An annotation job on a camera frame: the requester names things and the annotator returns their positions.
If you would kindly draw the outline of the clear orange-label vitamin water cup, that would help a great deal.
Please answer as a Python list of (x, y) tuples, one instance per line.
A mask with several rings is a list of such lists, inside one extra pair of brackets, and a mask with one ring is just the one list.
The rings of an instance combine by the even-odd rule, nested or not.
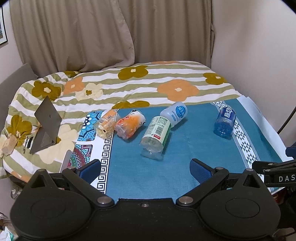
[(120, 119), (120, 115), (114, 109), (109, 110), (94, 125), (97, 136), (106, 139), (111, 136), (115, 130), (115, 125)]

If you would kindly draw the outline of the green-label clear plastic cup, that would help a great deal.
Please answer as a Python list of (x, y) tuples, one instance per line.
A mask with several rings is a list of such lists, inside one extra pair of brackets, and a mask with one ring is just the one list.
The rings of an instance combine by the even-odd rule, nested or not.
[(162, 160), (162, 153), (170, 130), (171, 123), (167, 118), (162, 116), (153, 117), (140, 141), (141, 155), (153, 160)]

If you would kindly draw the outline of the orange fruit-print plastic cup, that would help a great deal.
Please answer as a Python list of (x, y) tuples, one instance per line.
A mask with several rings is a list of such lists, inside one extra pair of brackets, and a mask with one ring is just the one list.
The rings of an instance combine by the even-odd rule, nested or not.
[(117, 135), (124, 140), (131, 138), (135, 132), (145, 124), (145, 116), (138, 110), (133, 109), (115, 125)]

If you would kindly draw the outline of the white blue-logo plastic cup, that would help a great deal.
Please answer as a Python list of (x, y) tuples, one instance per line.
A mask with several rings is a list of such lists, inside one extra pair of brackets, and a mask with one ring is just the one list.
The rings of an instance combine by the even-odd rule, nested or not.
[(180, 121), (182, 121), (187, 116), (187, 114), (188, 109), (186, 105), (179, 101), (162, 110), (159, 115), (168, 119), (171, 123), (171, 127), (173, 128)]

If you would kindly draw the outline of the white tray board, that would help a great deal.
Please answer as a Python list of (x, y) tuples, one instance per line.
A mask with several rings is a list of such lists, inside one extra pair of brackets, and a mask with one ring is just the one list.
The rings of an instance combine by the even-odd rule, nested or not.
[(65, 154), (65, 157), (63, 159), (63, 162), (62, 162), (62, 166), (60, 168), (60, 173), (67, 169), (68, 168), (68, 164), (69, 164), (69, 161), (70, 161), (70, 158), (71, 158), (71, 155), (72, 155), (72, 151), (71, 150), (67, 150), (66, 154)]

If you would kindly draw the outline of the teal patterned cloth mat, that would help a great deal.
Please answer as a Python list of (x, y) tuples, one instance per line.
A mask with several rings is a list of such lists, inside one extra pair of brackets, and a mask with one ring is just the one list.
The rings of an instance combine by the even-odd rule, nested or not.
[[(232, 138), (214, 134), (214, 123), (222, 108), (236, 113)], [(170, 131), (162, 160), (141, 155), (146, 126), (128, 140), (116, 134), (102, 139), (92, 125), (102, 116), (94, 111), (86, 116), (87, 125), (80, 130), (69, 166), (81, 167), (94, 159), (101, 162), (101, 172), (92, 186), (114, 200), (177, 199), (198, 185), (190, 174), (193, 158), (210, 167), (224, 167), (241, 173), (254, 161), (285, 162), (285, 144), (248, 97), (188, 106), (188, 114)]]

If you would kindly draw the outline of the floral striped quilt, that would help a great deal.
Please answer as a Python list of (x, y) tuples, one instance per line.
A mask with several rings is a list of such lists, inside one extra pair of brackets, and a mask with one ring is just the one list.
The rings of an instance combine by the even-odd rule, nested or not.
[[(177, 101), (195, 105), (238, 96), (224, 77), (193, 61), (158, 61), (88, 73), (64, 71), (28, 80), (14, 91), (1, 126), (1, 142), (9, 135), (18, 141), (10, 155), (1, 155), (1, 178), (13, 175), (29, 181), (40, 168), (58, 172), (92, 111), (170, 106)], [(46, 97), (62, 119), (57, 143), (31, 154), (40, 127), (35, 111)]]

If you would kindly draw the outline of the framed picture on wall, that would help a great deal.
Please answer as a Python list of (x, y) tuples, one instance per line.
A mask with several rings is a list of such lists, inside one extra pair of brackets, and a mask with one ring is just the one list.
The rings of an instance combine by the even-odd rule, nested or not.
[(4, 13), (3, 7), (0, 7), (0, 45), (6, 43), (8, 41), (6, 36), (6, 29), (4, 24)]

